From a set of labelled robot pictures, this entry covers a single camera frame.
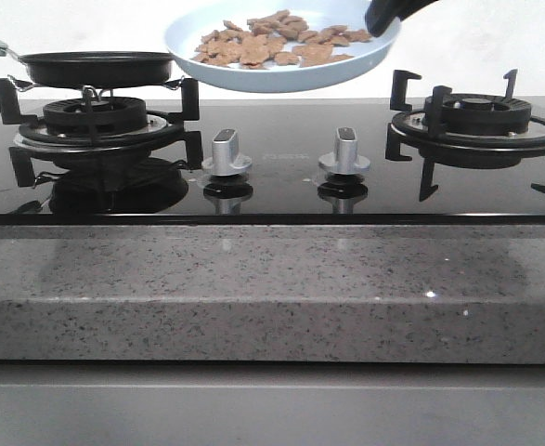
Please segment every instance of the white wall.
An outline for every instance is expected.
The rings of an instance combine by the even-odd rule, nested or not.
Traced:
[[[169,22],[210,1],[4,0],[0,2],[0,39],[21,54],[166,51],[162,35]],[[502,75],[511,68],[520,70],[518,95],[545,95],[545,0],[441,0],[404,23],[391,55],[374,71],[342,85],[266,97],[387,97],[393,69],[424,76],[410,88],[415,96],[428,95],[437,84],[450,85],[460,92],[502,93]],[[0,76],[8,73],[26,79],[17,62],[0,59]],[[174,76],[180,74],[175,67]],[[144,88],[138,95],[171,97],[171,93],[157,87]],[[201,89],[201,95],[259,98],[209,86]],[[43,88],[33,90],[26,98],[63,96],[63,92]]]

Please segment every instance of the gas stove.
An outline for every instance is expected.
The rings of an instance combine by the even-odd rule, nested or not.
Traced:
[[[86,86],[32,114],[0,79],[0,225],[545,223],[545,98],[513,71],[408,104],[420,78],[395,72],[389,105],[200,103],[181,79],[162,111]]]

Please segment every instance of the white frying pan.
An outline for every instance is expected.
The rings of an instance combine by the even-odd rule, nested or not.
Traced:
[[[243,70],[238,66],[224,68],[205,65],[191,59],[196,56],[194,50],[203,35],[225,29],[223,20],[231,20],[247,30],[247,19],[289,9],[293,15],[305,18],[312,30],[321,31],[332,25],[348,25],[352,30],[359,30],[366,27],[365,13],[369,4],[369,0],[222,0],[173,22],[166,32],[165,41],[181,70],[205,84],[251,93],[313,90],[340,84],[375,68],[385,59],[397,38],[399,20],[395,20],[381,37],[369,43],[337,47],[334,54],[349,54],[354,58],[328,65],[299,68],[279,67],[273,63],[268,65],[267,62],[267,70]]]

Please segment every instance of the black pan handle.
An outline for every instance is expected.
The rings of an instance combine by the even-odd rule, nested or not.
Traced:
[[[405,20],[415,12],[437,0],[372,0],[365,14],[367,29],[379,37],[396,17]]]

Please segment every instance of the black frying pan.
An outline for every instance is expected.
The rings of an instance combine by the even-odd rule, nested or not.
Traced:
[[[0,41],[0,57],[6,55],[27,67],[31,80],[55,88],[127,88],[160,85],[169,80],[169,53],[78,52],[19,56]]]

